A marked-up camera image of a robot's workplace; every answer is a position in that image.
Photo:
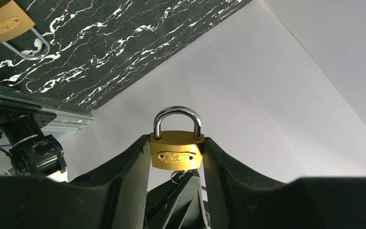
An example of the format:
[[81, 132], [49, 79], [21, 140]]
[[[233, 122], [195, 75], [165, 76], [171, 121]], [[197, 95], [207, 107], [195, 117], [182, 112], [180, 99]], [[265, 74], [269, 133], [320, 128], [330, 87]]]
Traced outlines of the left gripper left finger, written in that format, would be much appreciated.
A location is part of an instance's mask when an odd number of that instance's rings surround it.
[[149, 137], [71, 182], [0, 177], [0, 229], [141, 229]]

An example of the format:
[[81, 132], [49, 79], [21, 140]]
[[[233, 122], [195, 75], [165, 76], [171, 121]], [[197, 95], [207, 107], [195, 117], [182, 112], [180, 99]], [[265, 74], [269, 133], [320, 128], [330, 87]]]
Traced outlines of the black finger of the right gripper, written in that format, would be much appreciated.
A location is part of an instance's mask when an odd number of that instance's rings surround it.
[[146, 229], [209, 229], [210, 215], [204, 206], [201, 178], [191, 170], [179, 184], [171, 180], [146, 196]]

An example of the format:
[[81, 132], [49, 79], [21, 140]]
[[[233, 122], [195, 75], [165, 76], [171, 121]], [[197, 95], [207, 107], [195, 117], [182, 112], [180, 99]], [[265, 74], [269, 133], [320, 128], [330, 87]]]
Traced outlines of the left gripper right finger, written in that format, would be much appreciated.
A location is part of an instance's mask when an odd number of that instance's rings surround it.
[[366, 177], [267, 177], [206, 138], [203, 166], [214, 229], [366, 229]]

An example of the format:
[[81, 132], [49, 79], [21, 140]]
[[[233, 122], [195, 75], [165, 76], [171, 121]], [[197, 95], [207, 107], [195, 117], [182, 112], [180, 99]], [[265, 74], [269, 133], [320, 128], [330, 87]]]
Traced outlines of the small silver key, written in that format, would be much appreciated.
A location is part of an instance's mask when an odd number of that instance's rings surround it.
[[173, 171], [171, 174], [171, 181], [174, 184], [179, 184], [181, 180], [187, 175], [191, 173], [191, 170], [179, 170], [179, 171]]

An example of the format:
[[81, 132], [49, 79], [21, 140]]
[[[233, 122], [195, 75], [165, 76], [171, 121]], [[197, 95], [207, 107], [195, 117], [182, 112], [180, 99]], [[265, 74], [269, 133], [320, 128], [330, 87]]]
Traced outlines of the small brass padlock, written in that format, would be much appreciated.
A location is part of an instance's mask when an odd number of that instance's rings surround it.
[[[171, 115], [185, 115], [193, 121], [193, 131], [162, 131], [162, 121]], [[201, 166], [204, 134], [200, 116], [184, 106], [171, 106], [161, 110], [154, 118], [150, 134], [152, 166], [163, 170], [192, 170]]]

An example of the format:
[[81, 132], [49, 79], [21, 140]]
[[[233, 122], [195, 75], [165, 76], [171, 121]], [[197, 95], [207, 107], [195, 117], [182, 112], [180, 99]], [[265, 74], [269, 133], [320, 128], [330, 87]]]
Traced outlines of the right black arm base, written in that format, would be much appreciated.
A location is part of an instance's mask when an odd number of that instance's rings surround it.
[[9, 157], [16, 176], [66, 172], [62, 145], [41, 130], [54, 118], [50, 112], [0, 105], [0, 130], [11, 145], [10, 150], [0, 146], [0, 151]]

